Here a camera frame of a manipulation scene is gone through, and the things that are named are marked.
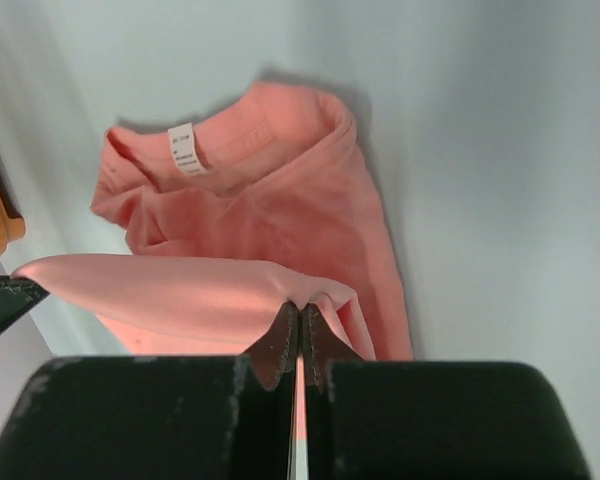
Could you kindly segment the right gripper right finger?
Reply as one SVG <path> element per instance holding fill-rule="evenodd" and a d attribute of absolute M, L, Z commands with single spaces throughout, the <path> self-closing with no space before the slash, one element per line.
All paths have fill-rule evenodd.
<path fill-rule="evenodd" d="M 302 313 L 312 479 L 587 479 L 562 403 L 515 362 L 365 361 Z"/>

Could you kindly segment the light pink t-shirt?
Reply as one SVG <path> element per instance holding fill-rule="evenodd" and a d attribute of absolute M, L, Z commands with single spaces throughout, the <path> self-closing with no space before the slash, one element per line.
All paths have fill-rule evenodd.
<path fill-rule="evenodd" d="M 361 357 L 412 356 L 380 196 L 336 96 L 256 83 L 211 118 L 107 131 L 91 204 L 126 255 L 41 258 L 18 278 L 93 313 L 132 353 L 236 354 L 284 302 Z"/>

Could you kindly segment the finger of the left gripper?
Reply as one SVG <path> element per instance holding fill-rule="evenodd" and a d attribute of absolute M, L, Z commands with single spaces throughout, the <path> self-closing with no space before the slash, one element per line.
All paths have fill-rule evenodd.
<path fill-rule="evenodd" d="M 35 281 L 0 276 L 0 335 L 48 296 Z"/>

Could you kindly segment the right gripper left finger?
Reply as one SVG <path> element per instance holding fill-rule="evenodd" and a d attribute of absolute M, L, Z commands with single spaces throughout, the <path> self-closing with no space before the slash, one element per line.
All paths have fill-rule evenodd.
<path fill-rule="evenodd" d="M 26 382 L 0 479 L 291 479 L 299 312 L 236 356 L 63 357 Z"/>

